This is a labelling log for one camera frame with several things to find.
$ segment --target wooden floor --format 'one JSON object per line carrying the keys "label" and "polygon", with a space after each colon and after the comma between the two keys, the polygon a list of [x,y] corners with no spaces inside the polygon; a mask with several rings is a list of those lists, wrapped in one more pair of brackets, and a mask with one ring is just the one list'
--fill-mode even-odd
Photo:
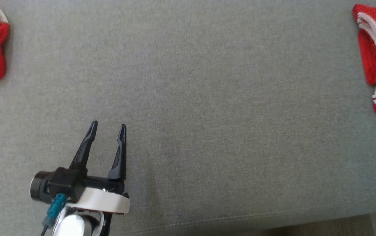
{"label": "wooden floor", "polygon": [[322,221],[236,234],[241,236],[376,236],[376,213],[333,221]]}

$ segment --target gray cushion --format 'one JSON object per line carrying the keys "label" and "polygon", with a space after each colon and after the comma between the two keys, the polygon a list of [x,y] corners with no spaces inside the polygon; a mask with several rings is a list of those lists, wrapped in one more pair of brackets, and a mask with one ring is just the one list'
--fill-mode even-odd
{"label": "gray cushion", "polygon": [[374,88],[353,0],[0,0],[0,235],[38,235],[40,170],[89,174],[128,128],[111,235],[278,227],[376,211]]}

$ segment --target stitching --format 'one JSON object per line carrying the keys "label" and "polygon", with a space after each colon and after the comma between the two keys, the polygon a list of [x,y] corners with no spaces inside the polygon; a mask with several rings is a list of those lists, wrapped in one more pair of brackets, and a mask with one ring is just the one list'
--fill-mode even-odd
{"label": "stitching", "polygon": [[126,232],[127,234],[146,234],[154,231],[158,231],[161,229],[171,229],[171,230],[176,230],[184,227],[190,227],[190,226],[198,226],[198,225],[204,225],[204,224],[210,224],[214,221],[240,221],[242,219],[246,218],[254,218],[262,215],[276,215],[280,213],[285,213],[285,215],[288,215],[290,212],[297,212],[297,211],[305,211],[305,210],[316,210],[316,209],[324,209],[324,208],[329,208],[334,205],[344,205],[348,203],[364,203],[364,202],[369,202],[372,201],[373,199],[367,199],[363,201],[346,201],[341,204],[327,204],[327,205],[322,205],[318,207],[302,207],[302,208],[296,208],[296,209],[290,209],[290,210],[280,210],[280,211],[273,211],[273,212],[260,212],[260,213],[253,213],[253,214],[246,214],[246,215],[235,215],[235,216],[227,216],[227,217],[219,217],[219,218],[211,218],[211,219],[205,219],[205,220],[198,220],[198,221],[189,221],[189,222],[182,222],[182,223],[175,223],[175,224],[168,224],[164,226],[155,226],[155,227],[147,227],[142,230],[135,230],[135,231],[129,231]]}

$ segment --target black cable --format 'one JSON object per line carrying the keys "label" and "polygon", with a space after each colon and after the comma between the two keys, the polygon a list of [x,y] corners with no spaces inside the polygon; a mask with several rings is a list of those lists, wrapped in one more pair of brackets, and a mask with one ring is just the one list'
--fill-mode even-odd
{"label": "black cable", "polygon": [[45,233],[48,230],[48,226],[45,226],[44,229],[42,230],[41,236],[45,236]]}

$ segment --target teal cable connector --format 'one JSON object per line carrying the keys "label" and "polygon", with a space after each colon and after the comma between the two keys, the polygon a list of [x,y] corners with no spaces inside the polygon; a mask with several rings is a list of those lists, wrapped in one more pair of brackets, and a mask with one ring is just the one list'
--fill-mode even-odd
{"label": "teal cable connector", "polygon": [[47,232],[47,229],[52,228],[55,224],[56,218],[58,214],[62,211],[65,204],[67,203],[67,196],[65,194],[57,194],[54,201],[52,202],[51,206],[47,211],[47,216],[45,217],[44,221],[42,221],[42,225],[44,226],[44,230],[42,230],[41,236],[44,236]]}

